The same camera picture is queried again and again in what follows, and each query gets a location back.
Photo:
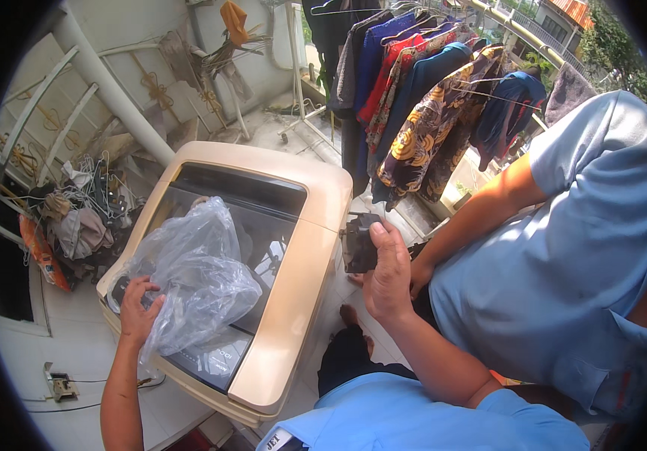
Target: man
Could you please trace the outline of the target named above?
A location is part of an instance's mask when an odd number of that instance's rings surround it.
[[[490,369],[539,384],[517,389],[527,400],[632,420],[647,393],[647,106],[598,95],[536,137],[414,259],[411,299]]]
[[[346,328],[321,362],[321,399],[310,412],[278,422],[258,450],[589,449],[574,423],[504,389],[479,360],[421,319],[409,300],[411,264],[399,231],[384,222],[373,224],[370,233],[378,263],[366,275],[366,309],[413,372],[372,363],[356,311],[343,306]],[[120,308],[122,333],[100,407],[109,451],[143,449],[135,362],[162,303],[159,297],[150,311],[143,309],[140,298],[149,289],[159,287],[148,278],[134,279]]]

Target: black electronic part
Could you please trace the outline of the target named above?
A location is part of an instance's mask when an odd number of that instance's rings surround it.
[[[349,274],[362,274],[376,267],[376,247],[371,241],[369,228],[381,217],[374,213],[351,213],[356,216],[341,230],[341,243],[344,248],[344,268]]]

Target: plastic bag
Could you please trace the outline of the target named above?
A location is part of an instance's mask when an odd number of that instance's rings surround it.
[[[141,352],[141,364],[150,353],[174,354],[201,344],[222,325],[239,320],[261,296],[261,287],[240,262],[233,219],[220,197],[191,208],[184,217],[171,218],[141,240],[135,255],[113,280],[150,275],[159,292],[147,292],[142,304],[165,294],[165,302]],[[108,303],[120,312],[108,289]]]

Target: white railing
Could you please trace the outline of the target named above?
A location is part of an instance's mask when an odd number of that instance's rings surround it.
[[[535,35],[537,38],[546,44],[549,48],[557,52],[567,63],[571,64],[581,75],[586,77],[586,71],[584,65],[581,61],[577,59],[561,42],[557,41],[552,35],[550,35],[544,28],[541,27],[538,23],[534,22],[530,17],[527,17],[525,14],[518,12],[516,9],[512,9],[508,5],[504,5],[501,2],[497,2],[496,9],[501,12],[505,12],[511,16],[511,20],[517,22],[522,27],[526,28]]]

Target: electrical outlet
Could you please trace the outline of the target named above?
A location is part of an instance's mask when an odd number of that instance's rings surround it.
[[[50,367],[52,365],[52,362],[46,362],[42,368],[45,372],[45,381],[48,383],[50,394],[55,402],[77,400],[80,392],[75,382],[70,380],[68,373],[51,372]]]

